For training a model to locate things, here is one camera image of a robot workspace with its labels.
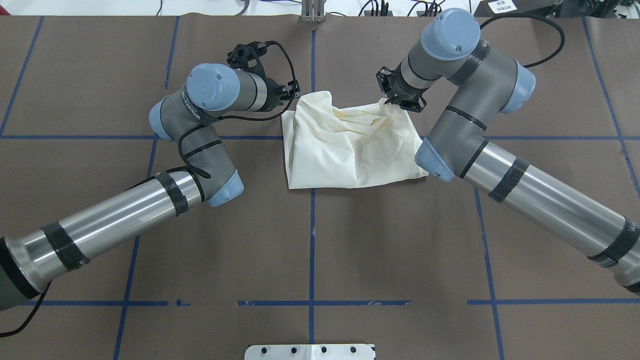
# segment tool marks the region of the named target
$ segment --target white towel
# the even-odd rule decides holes
[[[314,92],[282,115],[290,189],[365,188],[427,176],[413,157],[422,140],[406,111],[377,104],[337,109]]]

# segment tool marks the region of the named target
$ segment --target white mounting plate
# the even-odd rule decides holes
[[[376,360],[375,348],[369,344],[253,345],[244,352],[244,360]]]

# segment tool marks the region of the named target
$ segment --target blue joint cap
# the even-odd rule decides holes
[[[168,142],[172,142],[173,139],[166,133],[164,127],[162,126],[162,119],[160,117],[160,109],[162,108],[162,103],[168,96],[163,97],[153,108],[149,111],[149,125],[151,125],[151,130],[154,131],[162,140],[166,140]]]
[[[443,61],[468,56],[480,41],[480,25],[474,16],[462,9],[448,9],[422,31],[422,48],[431,57]]]
[[[533,89],[536,88],[536,76],[531,71],[525,69],[524,66],[520,65],[517,61],[516,64],[518,65],[516,85],[513,88],[513,93],[511,93],[511,97],[509,98],[507,105],[500,110],[501,113],[509,114],[520,109],[522,104],[529,100],[533,93]]]
[[[448,183],[456,175],[451,171],[428,138],[424,138],[420,149],[415,153],[415,163],[427,170],[431,175]]]
[[[240,79],[235,71],[222,64],[200,64],[187,78],[187,94],[195,106],[221,111],[240,95]]]
[[[242,180],[240,180],[240,175],[238,175],[238,170],[234,172],[233,175],[227,180],[218,192],[213,195],[207,202],[211,205],[212,208],[216,206],[220,206],[225,202],[234,199],[238,195],[242,194],[244,191],[244,184]]]

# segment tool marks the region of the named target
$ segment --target table surface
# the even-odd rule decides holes
[[[0,229],[21,236],[180,165],[149,109],[236,44],[277,40],[304,93],[377,101],[430,19],[6,17],[0,21]],[[565,19],[565,50],[487,138],[640,219],[640,22]],[[557,35],[528,19],[483,36],[529,63]],[[264,59],[284,83],[277,51]],[[411,114],[426,135],[441,81]],[[250,344],[371,343],[379,359],[637,359],[640,299],[559,238],[455,179],[288,190],[279,120],[216,129],[246,187],[56,279],[1,359],[242,359]],[[3,331],[31,310],[0,313]]]

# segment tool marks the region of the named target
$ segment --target sticker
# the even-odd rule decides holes
[[[499,0],[488,3],[493,13],[508,13],[518,8],[513,4],[512,0]]]

